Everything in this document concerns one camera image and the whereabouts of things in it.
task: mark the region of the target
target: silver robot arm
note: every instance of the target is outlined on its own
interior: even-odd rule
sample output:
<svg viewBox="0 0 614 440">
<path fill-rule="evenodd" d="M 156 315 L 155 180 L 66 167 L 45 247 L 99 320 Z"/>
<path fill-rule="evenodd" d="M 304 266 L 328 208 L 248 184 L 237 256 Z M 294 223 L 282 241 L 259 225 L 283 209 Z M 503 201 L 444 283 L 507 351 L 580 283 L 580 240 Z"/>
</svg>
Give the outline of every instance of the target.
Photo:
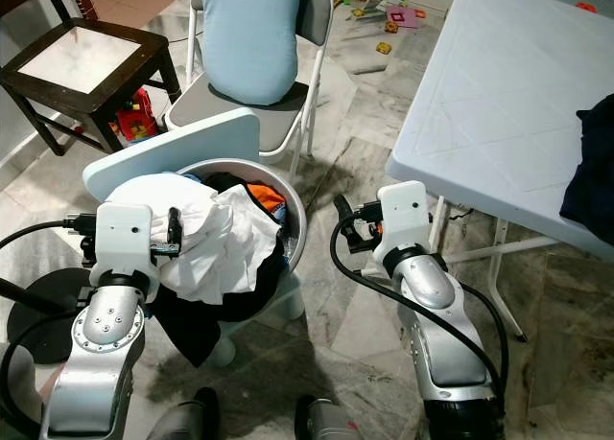
<svg viewBox="0 0 614 440">
<path fill-rule="evenodd" d="M 353 213 L 342 197 L 336 199 L 345 220 L 379 223 L 371 226 L 373 239 L 365 241 L 353 224 L 343 226 L 340 222 L 350 252 L 373 250 L 375 262 L 388 273 L 398 293 L 447 322 L 482 351 L 478 332 L 464 311 L 461 284 L 429 254 L 431 226 L 424 185 L 409 181 L 386 186 L 377 197 L 376 202 L 361 205 Z M 360 282 L 356 272 L 350 274 Z M 407 305 L 399 304 L 398 314 L 410 335 L 413 365 L 428 419 L 422 438 L 504 438 L 501 386 L 494 390 L 483 360 L 441 325 Z"/>
<path fill-rule="evenodd" d="M 131 368 L 145 345 L 142 306 L 159 285 L 151 224 L 147 206 L 99 207 L 94 293 L 73 323 L 72 351 L 43 413 L 40 440 L 122 438 Z"/>
<path fill-rule="evenodd" d="M 424 306 L 482 347 L 464 312 L 459 282 L 428 254 L 430 223 L 426 189 L 418 181 L 381 188 L 382 241 L 376 263 L 390 275 L 406 298 Z M 484 364 L 458 339 L 428 318 L 399 306 L 399 317 L 411 337 L 413 363 L 424 400 L 464 401 L 494 394 Z"/>
</svg>

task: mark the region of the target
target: white tabletop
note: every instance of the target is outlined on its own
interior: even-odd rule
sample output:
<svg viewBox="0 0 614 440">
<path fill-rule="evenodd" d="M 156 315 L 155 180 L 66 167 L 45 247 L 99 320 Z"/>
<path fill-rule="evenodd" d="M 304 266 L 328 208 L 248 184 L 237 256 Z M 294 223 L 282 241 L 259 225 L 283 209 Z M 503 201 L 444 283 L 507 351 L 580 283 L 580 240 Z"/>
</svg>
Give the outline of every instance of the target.
<svg viewBox="0 0 614 440">
<path fill-rule="evenodd" d="M 75 27 L 24 64 L 20 73 L 91 93 L 140 44 Z"/>
<path fill-rule="evenodd" d="M 576 110 L 614 92 L 614 21 L 555 0 L 455 0 L 387 172 L 605 259 L 558 215 Z"/>
</svg>

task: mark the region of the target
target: light blue pillow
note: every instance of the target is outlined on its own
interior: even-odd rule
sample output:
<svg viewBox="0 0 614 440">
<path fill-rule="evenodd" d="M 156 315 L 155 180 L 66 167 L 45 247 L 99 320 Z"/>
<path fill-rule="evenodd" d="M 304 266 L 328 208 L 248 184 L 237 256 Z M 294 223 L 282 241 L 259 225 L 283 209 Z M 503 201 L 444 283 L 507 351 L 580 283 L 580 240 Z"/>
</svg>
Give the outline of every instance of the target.
<svg viewBox="0 0 614 440">
<path fill-rule="evenodd" d="M 202 0 L 209 81 L 243 104 L 273 104 L 296 78 L 300 0 Z"/>
</svg>

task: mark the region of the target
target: white cloth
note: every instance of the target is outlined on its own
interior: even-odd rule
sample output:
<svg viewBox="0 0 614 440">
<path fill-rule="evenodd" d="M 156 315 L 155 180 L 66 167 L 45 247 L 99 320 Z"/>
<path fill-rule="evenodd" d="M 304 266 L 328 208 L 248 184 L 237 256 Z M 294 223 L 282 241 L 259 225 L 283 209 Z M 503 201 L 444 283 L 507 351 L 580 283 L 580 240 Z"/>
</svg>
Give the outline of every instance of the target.
<svg viewBox="0 0 614 440">
<path fill-rule="evenodd" d="M 160 259 L 160 282 L 177 297 L 222 304 L 228 292 L 254 291 L 256 272 L 275 248 L 279 225 L 256 206 L 241 185 L 218 193 L 177 174 L 138 176 L 108 197 L 152 208 L 152 240 L 166 242 L 168 212 L 183 226 L 181 253 Z"/>
</svg>

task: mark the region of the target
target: gray tile floor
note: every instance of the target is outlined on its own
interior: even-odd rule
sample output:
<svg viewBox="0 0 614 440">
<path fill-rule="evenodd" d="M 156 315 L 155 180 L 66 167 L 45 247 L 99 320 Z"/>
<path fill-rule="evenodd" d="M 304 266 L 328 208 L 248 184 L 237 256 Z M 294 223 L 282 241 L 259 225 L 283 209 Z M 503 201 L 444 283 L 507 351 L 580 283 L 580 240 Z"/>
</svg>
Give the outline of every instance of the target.
<svg viewBox="0 0 614 440">
<path fill-rule="evenodd" d="M 304 393 L 339 401 L 366 439 L 413 438 L 421 401 L 396 307 L 341 276 L 327 246 L 336 220 L 335 194 L 358 203 L 392 183 L 384 166 L 443 22 L 429 16 L 416 31 L 388 35 L 382 20 L 356 21 L 349 15 L 347 6 L 335 12 L 322 67 L 314 158 L 300 162 L 296 183 L 309 220 L 297 268 L 306 314 L 291 323 L 274 313 L 252 322 L 233 337 L 237 358 L 225 369 L 192 367 L 150 320 L 146 349 L 134 368 L 126 438 L 145 438 L 168 406 L 203 385 L 220 394 L 224 438 L 293 438 L 294 403 Z M 149 28 L 170 40 L 184 37 L 187 0 L 176 1 Z M 379 41 L 392 45 L 391 54 L 375 52 Z M 299 77 L 306 79 L 315 53 L 304 42 L 298 45 Z M 183 80 L 186 44 L 173 43 L 171 49 Z M 152 89 L 150 94 L 154 112 L 168 108 L 161 93 Z M 87 194 L 81 172 L 100 156 L 81 144 L 64 157 L 43 154 L 0 193 L 0 237 L 33 221 L 93 211 L 97 202 Z M 286 165 L 274 168 L 283 174 Z M 452 208 L 450 214 L 461 211 Z M 489 244 L 493 224 L 478 212 L 448 221 L 442 251 Z M 509 231 L 512 240 L 529 235 L 513 225 Z M 33 234 L 3 251 L 0 276 L 26 286 L 50 270 L 78 266 L 78 244 L 60 230 Z M 366 256 L 350 257 L 341 244 L 340 250 L 352 266 L 367 262 Z M 485 289 L 487 261 L 453 266 L 452 272 Z M 612 266 L 565 245 L 505 257 L 500 290 L 530 338 L 526 344 L 510 342 L 508 438 L 614 436 L 613 279 Z M 3 321 L 10 306 L 0 302 Z M 496 335 L 487 314 L 472 299 L 466 308 L 496 359 Z M 5 338 L 4 328 L 0 331 Z M 39 368 L 37 383 L 50 371 Z"/>
</svg>

